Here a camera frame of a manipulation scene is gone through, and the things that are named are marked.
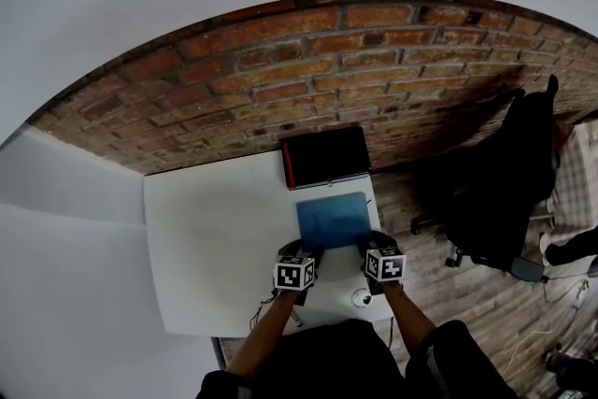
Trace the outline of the person's right forearm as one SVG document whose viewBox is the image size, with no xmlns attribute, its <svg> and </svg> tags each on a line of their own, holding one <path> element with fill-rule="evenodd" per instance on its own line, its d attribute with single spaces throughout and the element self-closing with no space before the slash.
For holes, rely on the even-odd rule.
<svg viewBox="0 0 598 399">
<path fill-rule="evenodd" d="M 406 350 L 413 356 L 436 326 L 407 296 L 400 283 L 382 282 L 381 288 L 395 317 Z"/>
</svg>

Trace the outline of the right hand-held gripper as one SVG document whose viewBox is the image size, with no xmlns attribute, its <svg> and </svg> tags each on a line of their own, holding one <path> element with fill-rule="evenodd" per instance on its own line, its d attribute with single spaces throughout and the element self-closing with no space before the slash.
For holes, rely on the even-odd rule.
<svg viewBox="0 0 598 399">
<path fill-rule="evenodd" d="M 394 238 L 377 230 L 357 239 L 361 270 L 370 293 L 382 293 L 386 283 L 398 284 L 406 269 L 406 256 Z"/>
</svg>

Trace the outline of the black office chair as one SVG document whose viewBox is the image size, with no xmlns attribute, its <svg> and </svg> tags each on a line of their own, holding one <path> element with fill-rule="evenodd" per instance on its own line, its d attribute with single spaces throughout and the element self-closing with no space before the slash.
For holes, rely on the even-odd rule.
<svg viewBox="0 0 598 399">
<path fill-rule="evenodd" d="M 443 229 L 455 248 L 448 267 L 468 257 L 525 282 L 547 282 L 544 266 L 522 252 L 533 209 L 552 193 L 561 163 L 553 135 L 558 90 L 550 76 L 543 92 L 517 91 L 499 130 L 449 169 L 454 177 L 438 185 L 433 211 L 412 220 L 412 235 Z"/>
</svg>

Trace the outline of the person's black clothing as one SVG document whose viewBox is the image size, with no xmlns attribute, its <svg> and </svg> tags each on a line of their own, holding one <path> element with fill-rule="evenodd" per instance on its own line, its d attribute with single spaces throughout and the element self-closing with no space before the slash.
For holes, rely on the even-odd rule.
<svg viewBox="0 0 598 399">
<path fill-rule="evenodd" d="M 435 328 L 405 370 L 367 321 L 281 338 L 254 380 L 205 376 L 196 399 L 518 399 L 461 321 Z"/>
</svg>

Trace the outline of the person's left forearm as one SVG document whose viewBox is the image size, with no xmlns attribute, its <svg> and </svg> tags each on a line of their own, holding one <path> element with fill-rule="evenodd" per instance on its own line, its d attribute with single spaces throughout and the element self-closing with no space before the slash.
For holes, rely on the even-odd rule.
<svg viewBox="0 0 598 399">
<path fill-rule="evenodd" d="M 297 291 L 283 290 L 258 319 L 249 336 L 236 352 L 225 371 L 247 380 L 254 380 L 275 351 L 291 316 Z"/>
</svg>

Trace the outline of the blue notebook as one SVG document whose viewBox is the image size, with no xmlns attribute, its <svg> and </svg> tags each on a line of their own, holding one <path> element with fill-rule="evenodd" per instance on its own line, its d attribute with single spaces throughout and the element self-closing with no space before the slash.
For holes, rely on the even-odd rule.
<svg viewBox="0 0 598 399">
<path fill-rule="evenodd" d="M 304 251 L 356 246 L 372 229 L 363 192 L 300 202 L 296 212 Z"/>
</svg>

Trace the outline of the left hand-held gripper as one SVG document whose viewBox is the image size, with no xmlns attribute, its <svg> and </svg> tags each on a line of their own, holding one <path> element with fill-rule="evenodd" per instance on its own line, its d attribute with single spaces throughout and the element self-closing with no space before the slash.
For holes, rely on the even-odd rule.
<svg viewBox="0 0 598 399">
<path fill-rule="evenodd" d="M 318 278 L 321 257 L 322 246 L 305 252 L 301 239 L 288 243 L 278 251 L 274 265 L 274 287 L 279 291 L 296 292 L 310 288 Z"/>
</svg>

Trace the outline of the black storage box red edge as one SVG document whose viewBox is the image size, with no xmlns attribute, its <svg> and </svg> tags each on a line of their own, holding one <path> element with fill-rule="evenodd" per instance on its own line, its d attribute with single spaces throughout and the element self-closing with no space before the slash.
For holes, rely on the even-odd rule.
<svg viewBox="0 0 598 399">
<path fill-rule="evenodd" d="M 296 135 L 280 141 L 287 187 L 304 189 L 367 176 L 371 163 L 363 128 Z"/>
</svg>

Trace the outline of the checked cloth covered table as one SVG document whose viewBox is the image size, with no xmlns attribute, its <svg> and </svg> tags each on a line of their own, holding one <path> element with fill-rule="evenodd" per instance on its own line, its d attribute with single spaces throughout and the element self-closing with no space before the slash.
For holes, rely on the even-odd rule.
<svg viewBox="0 0 598 399">
<path fill-rule="evenodd" d="M 551 195 L 554 227 L 542 235 L 543 248 L 598 226 L 598 120 L 574 126 L 560 157 Z"/>
</svg>

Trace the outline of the white table top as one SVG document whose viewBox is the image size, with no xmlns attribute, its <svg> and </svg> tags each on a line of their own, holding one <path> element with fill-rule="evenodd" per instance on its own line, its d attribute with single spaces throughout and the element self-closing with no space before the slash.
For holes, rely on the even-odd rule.
<svg viewBox="0 0 598 399">
<path fill-rule="evenodd" d="M 372 181 L 292 191 L 279 151 L 144 179 L 149 257 L 169 333 L 244 337 L 264 312 L 278 251 L 300 235 L 298 203 L 361 192 L 380 225 Z"/>
</svg>

